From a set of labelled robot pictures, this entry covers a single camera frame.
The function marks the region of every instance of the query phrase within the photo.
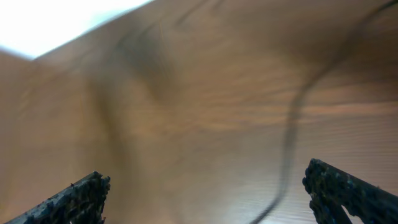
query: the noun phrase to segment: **wooden surface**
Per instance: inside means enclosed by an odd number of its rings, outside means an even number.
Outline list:
[[[0,58],[0,221],[87,173],[106,222],[248,223],[279,188],[287,106],[381,2],[156,0],[33,62]],[[311,158],[398,194],[398,7],[308,94],[289,192],[264,223],[314,223]]]

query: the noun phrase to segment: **wood grain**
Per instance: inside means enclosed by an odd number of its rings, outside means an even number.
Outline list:
[[[157,0],[34,62],[4,54],[0,221],[98,170],[109,223],[250,222],[279,188],[289,102],[378,4]],[[264,223],[315,222],[313,157],[398,194],[397,19],[373,21],[309,93]]]

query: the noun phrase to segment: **blurry black cord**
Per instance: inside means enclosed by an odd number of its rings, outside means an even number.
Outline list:
[[[346,40],[341,45],[340,49],[337,51],[336,55],[332,61],[327,64],[323,69],[321,69],[314,77],[312,77],[301,89],[299,89],[296,96],[293,98],[289,105],[289,113],[287,115],[286,128],[284,134],[284,141],[282,146],[282,172],[279,182],[279,191],[277,196],[272,201],[266,209],[264,209],[250,224],[258,224],[266,216],[268,216],[282,201],[287,193],[287,187],[289,184],[290,167],[294,158],[294,151],[297,143],[297,121],[301,117],[301,110],[305,101],[305,97],[308,92],[321,80],[325,75],[332,71],[336,66],[338,66],[342,61],[344,61],[347,56],[355,47],[356,41],[361,37],[361,34],[366,27],[375,17],[377,17],[382,11],[390,8],[391,6],[398,3],[398,0],[392,0],[387,2],[373,12],[369,13],[363,20],[357,24],[354,29],[349,33]]]

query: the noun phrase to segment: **black cable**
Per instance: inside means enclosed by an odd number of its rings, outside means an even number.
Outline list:
[[[361,37],[362,31],[375,17],[377,17],[382,11],[390,8],[391,6],[398,3],[398,0],[391,0],[374,11],[370,12],[358,25],[349,33],[347,39],[343,42],[332,61],[327,64],[323,69],[314,75],[301,89],[298,91],[296,96],[290,102],[289,113],[287,115],[286,129],[284,134],[284,141],[282,146],[282,172],[280,178],[280,187],[275,199],[271,202],[266,209],[264,209],[250,224],[258,224],[266,216],[268,216],[282,201],[287,192],[289,184],[290,166],[294,158],[294,151],[297,143],[297,121],[301,117],[301,110],[305,101],[305,97],[308,92],[321,80],[325,75],[332,71],[342,61],[344,61],[349,53],[354,49],[356,41]]]

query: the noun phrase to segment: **bright white area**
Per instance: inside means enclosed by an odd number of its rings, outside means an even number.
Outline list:
[[[152,0],[3,0],[0,50],[35,59]]]

